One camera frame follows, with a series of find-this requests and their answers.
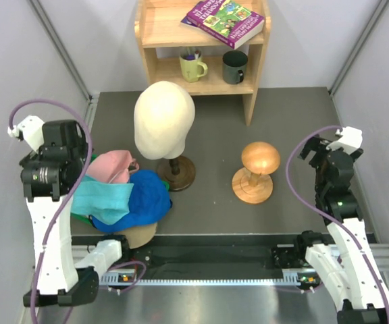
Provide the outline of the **pink baseball cap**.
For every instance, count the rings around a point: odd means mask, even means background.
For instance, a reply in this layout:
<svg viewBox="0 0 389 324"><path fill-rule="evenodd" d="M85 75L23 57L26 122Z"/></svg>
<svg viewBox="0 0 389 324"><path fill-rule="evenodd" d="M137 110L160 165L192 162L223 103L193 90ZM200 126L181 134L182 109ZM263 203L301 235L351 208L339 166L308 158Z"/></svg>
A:
<svg viewBox="0 0 389 324"><path fill-rule="evenodd" d="M86 174L105 184L127 184L139 170L136 159L127 150L114 150L98 155L88 166Z"/></svg>

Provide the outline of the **cyan bucket hat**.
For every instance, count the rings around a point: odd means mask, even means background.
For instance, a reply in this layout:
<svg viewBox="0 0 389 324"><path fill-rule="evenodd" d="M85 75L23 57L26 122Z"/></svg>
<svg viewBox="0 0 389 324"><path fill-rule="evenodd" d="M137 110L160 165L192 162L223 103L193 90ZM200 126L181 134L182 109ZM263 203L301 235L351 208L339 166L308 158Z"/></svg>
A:
<svg viewBox="0 0 389 324"><path fill-rule="evenodd" d="M71 213L90 215L105 225L113 225L130 212L133 187L133 183L105 184L86 175L74 193Z"/></svg>

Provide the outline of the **blue baseball cap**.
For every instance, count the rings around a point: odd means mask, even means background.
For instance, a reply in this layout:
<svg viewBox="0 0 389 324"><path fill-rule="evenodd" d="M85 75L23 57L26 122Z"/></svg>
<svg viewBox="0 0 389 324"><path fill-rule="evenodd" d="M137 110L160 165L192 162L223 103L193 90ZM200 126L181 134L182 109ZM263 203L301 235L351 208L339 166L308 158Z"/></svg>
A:
<svg viewBox="0 0 389 324"><path fill-rule="evenodd" d="M134 173L134 184L129 201L129 213L114 224L106 225L98 217L91 216L93 226L103 233L116 233L131 227L151 225L163 219L173 206L168 189L159 176L151 170Z"/></svg>

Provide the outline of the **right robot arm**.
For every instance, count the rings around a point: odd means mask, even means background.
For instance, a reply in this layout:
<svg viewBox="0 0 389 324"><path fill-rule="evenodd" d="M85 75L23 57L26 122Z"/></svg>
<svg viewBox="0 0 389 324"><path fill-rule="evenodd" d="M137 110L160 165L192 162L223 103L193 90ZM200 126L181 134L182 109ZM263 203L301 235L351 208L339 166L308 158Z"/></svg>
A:
<svg viewBox="0 0 389 324"><path fill-rule="evenodd" d="M320 233L298 235L293 251L295 262L312 266L329 292L337 310L338 323L389 323L389 290L383 282L365 232L357 199L350 189L354 162L363 154L362 131L337 129L337 140L312 134L299 144L299 157L314 156L315 205L311 208L325 219L339 255Z"/></svg>

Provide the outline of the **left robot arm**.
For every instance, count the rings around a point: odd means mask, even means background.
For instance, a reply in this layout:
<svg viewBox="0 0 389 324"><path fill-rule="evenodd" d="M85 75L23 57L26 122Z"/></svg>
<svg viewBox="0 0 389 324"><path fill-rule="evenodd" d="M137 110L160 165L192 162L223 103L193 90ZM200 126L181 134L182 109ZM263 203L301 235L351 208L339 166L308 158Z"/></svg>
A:
<svg viewBox="0 0 389 324"><path fill-rule="evenodd" d="M80 306L97 297L99 280L132 258L123 235L103 236L79 263L72 254L70 190L87 160L86 135L75 120L44 122L29 115L16 126L32 151L21 161L24 197L32 220L35 269L25 307Z"/></svg>

